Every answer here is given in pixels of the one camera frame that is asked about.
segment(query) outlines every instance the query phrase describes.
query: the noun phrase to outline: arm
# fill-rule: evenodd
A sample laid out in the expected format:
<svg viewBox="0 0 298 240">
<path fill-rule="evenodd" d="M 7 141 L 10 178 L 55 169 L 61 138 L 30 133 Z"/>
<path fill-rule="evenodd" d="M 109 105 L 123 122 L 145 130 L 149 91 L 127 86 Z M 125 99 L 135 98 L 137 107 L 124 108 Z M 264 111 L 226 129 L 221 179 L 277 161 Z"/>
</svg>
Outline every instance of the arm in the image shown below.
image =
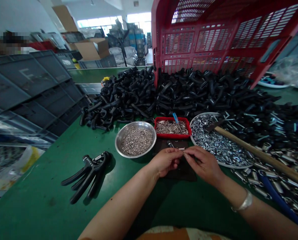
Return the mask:
<svg viewBox="0 0 298 240">
<path fill-rule="evenodd" d="M 247 196 L 246 190 L 221 171 L 211 153 L 194 146 L 186 149 L 184 156 L 193 170 L 217 188 L 233 208 L 241 206 Z M 263 239 L 298 239 L 298 225 L 255 196 L 251 206 L 239 214 Z"/>
<path fill-rule="evenodd" d="M 159 177 L 178 167 L 182 151 L 166 148 L 132 177 L 89 222 L 79 239 L 123 239 Z"/>
</svg>

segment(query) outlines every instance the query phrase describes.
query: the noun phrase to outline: forearm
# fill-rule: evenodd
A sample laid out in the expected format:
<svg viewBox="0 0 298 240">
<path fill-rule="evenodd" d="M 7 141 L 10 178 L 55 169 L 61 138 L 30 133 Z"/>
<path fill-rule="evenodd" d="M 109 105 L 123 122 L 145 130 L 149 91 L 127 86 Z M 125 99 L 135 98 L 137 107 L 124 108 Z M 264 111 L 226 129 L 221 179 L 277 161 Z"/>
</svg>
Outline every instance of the forearm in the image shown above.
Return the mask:
<svg viewBox="0 0 298 240">
<path fill-rule="evenodd" d="M 148 165 L 130 179 L 90 221 L 79 239 L 122 239 L 159 179 Z"/>
<path fill-rule="evenodd" d="M 217 189 L 233 208 L 239 208 L 247 196 L 246 190 L 229 177 Z M 239 213 L 262 239 L 298 239 L 298 225 L 255 196 L 252 205 Z"/>
</svg>

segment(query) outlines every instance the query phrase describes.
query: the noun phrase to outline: small red tray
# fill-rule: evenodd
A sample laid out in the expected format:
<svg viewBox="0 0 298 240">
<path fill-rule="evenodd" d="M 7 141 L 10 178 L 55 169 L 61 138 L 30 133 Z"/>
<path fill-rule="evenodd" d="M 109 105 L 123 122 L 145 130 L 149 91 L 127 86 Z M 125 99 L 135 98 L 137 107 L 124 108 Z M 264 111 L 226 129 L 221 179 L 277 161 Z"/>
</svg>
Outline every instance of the small red tray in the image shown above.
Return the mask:
<svg viewBox="0 0 298 240">
<path fill-rule="evenodd" d="M 190 138 L 191 136 L 191 129 L 190 129 L 190 123 L 187 118 L 178 118 L 179 121 L 184 121 L 186 123 L 186 127 L 188 130 L 188 135 L 185 134 L 162 134 L 162 133 L 157 133 L 158 138 L 169 138 L 169 139 L 187 139 Z M 167 118 L 167 117 L 156 117 L 155 119 L 155 129 L 157 126 L 157 122 L 159 121 L 174 121 L 175 119 L 172 118 Z"/>
</svg>

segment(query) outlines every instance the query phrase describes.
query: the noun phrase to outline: hammer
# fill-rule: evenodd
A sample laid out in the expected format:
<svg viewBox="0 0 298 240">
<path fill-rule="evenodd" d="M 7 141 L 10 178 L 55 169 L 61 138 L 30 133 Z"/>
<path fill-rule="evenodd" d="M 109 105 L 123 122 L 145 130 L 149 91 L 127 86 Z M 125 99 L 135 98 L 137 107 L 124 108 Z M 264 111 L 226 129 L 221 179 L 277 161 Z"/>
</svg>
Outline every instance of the hammer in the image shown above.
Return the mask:
<svg viewBox="0 0 298 240">
<path fill-rule="evenodd" d="M 255 156 L 259 157 L 264 162 L 270 164 L 271 166 L 278 169 L 280 172 L 286 174 L 290 179 L 294 180 L 298 183 L 298 173 L 283 163 L 279 162 L 278 160 L 271 157 L 269 154 L 258 150 L 257 148 L 251 146 L 249 143 L 246 143 L 245 141 L 241 140 L 240 138 L 236 137 L 235 135 L 231 134 L 230 132 L 224 130 L 223 128 L 219 127 L 224 122 L 223 119 L 219 120 L 218 122 L 214 122 L 209 127 L 205 129 L 207 133 L 212 132 L 213 130 L 217 131 L 221 135 L 229 138 L 231 141 L 237 143 L 247 151 L 253 153 Z"/>
</svg>

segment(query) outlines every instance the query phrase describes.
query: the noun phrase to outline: blue hose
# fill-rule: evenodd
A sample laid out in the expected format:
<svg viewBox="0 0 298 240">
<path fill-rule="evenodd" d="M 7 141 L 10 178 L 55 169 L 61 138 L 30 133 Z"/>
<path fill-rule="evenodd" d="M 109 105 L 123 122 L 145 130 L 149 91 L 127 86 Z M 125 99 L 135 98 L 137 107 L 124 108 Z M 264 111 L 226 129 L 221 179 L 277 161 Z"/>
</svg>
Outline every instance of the blue hose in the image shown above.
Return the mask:
<svg viewBox="0 0 298 240">
<path fill-rule="evenodd" d="M 260 176 L 261 182 L 267 189 L 268 193 L 272 199 L 281 207 L 283 212 L 295 223 L 298 225 L 298 216 L 290 209 L 290 207 L 285 203 L 285 201 L 278 195 L 276 190 L 271 185 L 269 179 L 265 176 Z"/>
</svg>

